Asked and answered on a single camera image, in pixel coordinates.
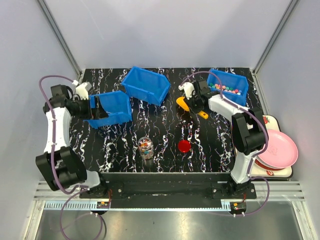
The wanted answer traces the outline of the yellow plastic scoop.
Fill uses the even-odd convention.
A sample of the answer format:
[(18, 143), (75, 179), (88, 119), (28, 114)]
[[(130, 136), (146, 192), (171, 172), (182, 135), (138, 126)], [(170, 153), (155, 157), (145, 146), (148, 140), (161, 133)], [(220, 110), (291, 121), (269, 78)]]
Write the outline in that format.
[(209, 115), (207, 113), (205, 113), (203, 110), (201, 110), (200, 112), (194, 112), (193, 110), (191, 110), (191, 108), (187, 105), (187, 103), (185, 102), (186, 98), (184, 96), (178, 97), (176, 99), (176, 103), (184, 110), (190, 113), (193, 113), (195, 115), (198, 115), (200, 117), (202, 117), (203, 119), (207, 120), (209, 118)]

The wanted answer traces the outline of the blue bin with lollipops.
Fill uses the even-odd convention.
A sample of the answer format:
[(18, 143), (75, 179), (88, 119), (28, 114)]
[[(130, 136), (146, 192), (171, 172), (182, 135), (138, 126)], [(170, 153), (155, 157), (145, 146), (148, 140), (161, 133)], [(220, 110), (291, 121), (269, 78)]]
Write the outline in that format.
[(98, 129), (100, 127), (111, 126), (131, 122), (132, 108), (130, 98), (123, 91), (111, 91), (89, 96), (90, 106), (94, 107), (94, 97), (99, 97), (100, 105), (108, 114), (108, 117), (99, 119), (84, 119), (89, 125)]

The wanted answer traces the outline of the red jar lid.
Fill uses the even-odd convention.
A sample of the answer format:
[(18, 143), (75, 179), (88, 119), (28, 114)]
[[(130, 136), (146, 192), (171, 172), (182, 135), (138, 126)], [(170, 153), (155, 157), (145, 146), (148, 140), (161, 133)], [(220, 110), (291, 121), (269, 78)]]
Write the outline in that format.
[(178, 150), (181, 152), (181, 153), (187, 153), (189, 152), (191, 149), (191, 143), (187, 140), (181, 140), (179, 141), (178, 143)]

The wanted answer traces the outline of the blue bin with star candies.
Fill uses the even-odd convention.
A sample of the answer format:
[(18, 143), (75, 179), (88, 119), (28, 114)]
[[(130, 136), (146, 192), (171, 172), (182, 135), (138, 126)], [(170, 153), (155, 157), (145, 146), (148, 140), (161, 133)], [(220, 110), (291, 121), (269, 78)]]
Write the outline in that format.
[(165, 75), (134, 66), (121, 82), (129, 97), (160, 106), (170, 89)]

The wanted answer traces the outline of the clear plastic jar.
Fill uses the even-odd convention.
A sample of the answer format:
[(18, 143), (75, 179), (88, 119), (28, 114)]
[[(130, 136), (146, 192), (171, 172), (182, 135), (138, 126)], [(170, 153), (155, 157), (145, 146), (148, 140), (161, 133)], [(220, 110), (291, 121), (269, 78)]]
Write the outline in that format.
[(149, 137), (141, 137), (138, 142), (138, 150), (140, 153), (140, 156), (144, 160), (152, 159), (154, 156), (154, 145), (153, 142)]

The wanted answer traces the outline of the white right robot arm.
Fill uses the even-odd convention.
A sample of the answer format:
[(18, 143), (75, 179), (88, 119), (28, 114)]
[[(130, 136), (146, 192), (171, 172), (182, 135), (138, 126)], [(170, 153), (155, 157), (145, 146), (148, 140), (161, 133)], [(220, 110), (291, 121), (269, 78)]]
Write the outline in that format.
[(179, 90), (184, 92), (184, 102), (192, 113), (199, 114), (208, 108), (230, 122), (237, 154), (230, 180), (222, 187), (222, 192), (239, 198), (250, 188), (254, 161), (268, 147), (269, 136), (262, 111), (243, 107), (229, 100), (222, 91), (211, 91), (206, 81), (186, 82), (179, 86)]

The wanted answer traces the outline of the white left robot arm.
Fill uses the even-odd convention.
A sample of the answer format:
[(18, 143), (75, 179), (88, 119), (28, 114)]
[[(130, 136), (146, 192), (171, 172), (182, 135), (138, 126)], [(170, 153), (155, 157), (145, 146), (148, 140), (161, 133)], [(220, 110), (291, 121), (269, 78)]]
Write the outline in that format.
[(87, 170), (70, 146), (72, 117), (98, 120), (109, 116), (98, 96), (89, 98), (91, 88), (92, 85), (85, 82), (78, 85), (73, 94), (66, 85), (51, 87), (52, 97), (43, 107), (48, 122), (47, 143), (44, 153), (35, 158), (35, 164), (52, 191), (79, 186), (87, 188), (89, 195), (103, 198), (108, 186), (102, 175)]

